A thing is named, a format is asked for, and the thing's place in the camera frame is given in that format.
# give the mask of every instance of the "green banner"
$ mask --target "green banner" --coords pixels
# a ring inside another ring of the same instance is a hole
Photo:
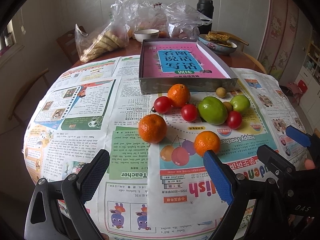
[[[115,130],[112,133],[109,179],[145,179],[148,175],[149,144],[138,129]]]

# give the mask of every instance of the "cardboard box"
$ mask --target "cardboard box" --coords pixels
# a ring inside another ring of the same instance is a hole
[[[196,40],[144,40],[139,82],[142,94],[166,93],[174,84],[190,91],[234,90],[237,76],[212,50]]]

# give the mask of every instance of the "black thermos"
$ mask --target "black thermos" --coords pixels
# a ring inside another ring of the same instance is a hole
[[[213,3],[212,0],[199,0],[197,3],[197,11],[212,19],[213,17]],[[211,31],[212,24],[199,26],[200,34],[208,34]]]

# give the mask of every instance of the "blue gripper pad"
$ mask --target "blue gripper pad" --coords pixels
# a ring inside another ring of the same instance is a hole
[[[297,143],[299,143],[303,147],[310,147],[311,146],[309,135],[306,134],[306,133],[301,132],[299,129],[289,125],[285,129],[285,133],[292,140],[295,140]]]
[[[203,164],[215,188],[217,189],[219,197],[223,201],[226,201],[228,205],[231,205],[233,201],[231,183],[209,151],[204,153]]]

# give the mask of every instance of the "cherry tomato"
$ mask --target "cherry tomato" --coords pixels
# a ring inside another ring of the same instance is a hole
[[[198,117],[198,109],[191,104],[184,105],[181,108],[181,115],[187,122],[193,122]]]
[[[165,114],[166,112],[168,112],[170,110],[171,104],[172,104],[172,102],[171,102],[170,98],[159,97],[153,103],[153,107],[159,114]]]
[[[231,111],[228,114],[226,122],[231,129],[238,129],[242,123],[242,116],[237,111]]]

